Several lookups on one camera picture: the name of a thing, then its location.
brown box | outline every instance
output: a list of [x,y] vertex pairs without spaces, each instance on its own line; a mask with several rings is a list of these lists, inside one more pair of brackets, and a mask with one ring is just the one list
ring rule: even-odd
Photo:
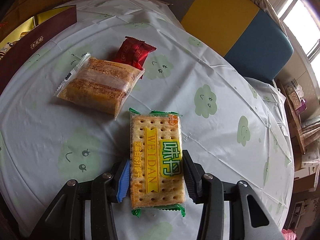
[[51,38],[76,22],[76,6],[66,6],[64,11],[50,17],[22,37],[0,60],[0,94],[31,55]]

tablecloth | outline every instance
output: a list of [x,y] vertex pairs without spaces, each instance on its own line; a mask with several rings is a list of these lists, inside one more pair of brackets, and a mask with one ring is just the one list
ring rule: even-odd
[[[78,0],[66,5],[71,4],[77,5],[78,22],[36,51],[0,96],[0,190],[21,232],[31,233],[67,180],[94,179],[128,154],[129,107],[180,113],[183,148],[193,161],[222,181],[249,182],[282,228],[292,193],[292,148],[256,90],[186,33],[160,2]],[[83,54],[112,60],[125,36],[157,49],[148,55],[143,79],[116,120],[53,96]],[[202,205],[187,196],[185,208],[184,218],[161,210],[143,210],[137,218],[126,197],[113,205],[118,237],[196,239]]]

clear plastic wrapper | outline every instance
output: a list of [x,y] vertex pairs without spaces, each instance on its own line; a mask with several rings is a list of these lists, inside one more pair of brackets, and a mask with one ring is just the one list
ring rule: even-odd
[[119,114],[144,70],[85,54],[61,83],[55,95],[77,105]]
[[185,189],[179,114],[130,112],[132,208],[184,213],[180,205],[185,202]]

red candy wrapper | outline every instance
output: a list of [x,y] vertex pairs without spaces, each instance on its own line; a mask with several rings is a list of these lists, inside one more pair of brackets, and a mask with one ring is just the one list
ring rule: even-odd
[[126,36],[125,38],[113,61],[143,70],[142,66],[148,53],[155,51],[156,48],[132,37]]

window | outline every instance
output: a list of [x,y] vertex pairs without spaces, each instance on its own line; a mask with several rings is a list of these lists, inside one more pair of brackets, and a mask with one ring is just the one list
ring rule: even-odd
[[296,37],[320,81],[319,27],[300,0],[286,0],[278,11],[278,17]]

